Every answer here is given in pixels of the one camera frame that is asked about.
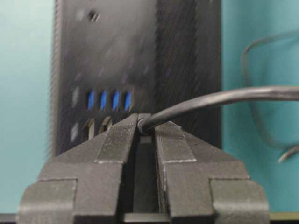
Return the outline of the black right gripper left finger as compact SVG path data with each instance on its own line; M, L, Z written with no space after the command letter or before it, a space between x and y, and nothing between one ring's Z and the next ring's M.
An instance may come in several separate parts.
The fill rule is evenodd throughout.
M137 114L52 157L22 196L19 224L117 224L134 188Z

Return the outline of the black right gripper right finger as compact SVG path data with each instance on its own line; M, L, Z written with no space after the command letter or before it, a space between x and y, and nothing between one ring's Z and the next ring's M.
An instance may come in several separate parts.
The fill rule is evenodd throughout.
M160 209L172 224L267 224L269 203L237 158L168 122L154 130Z

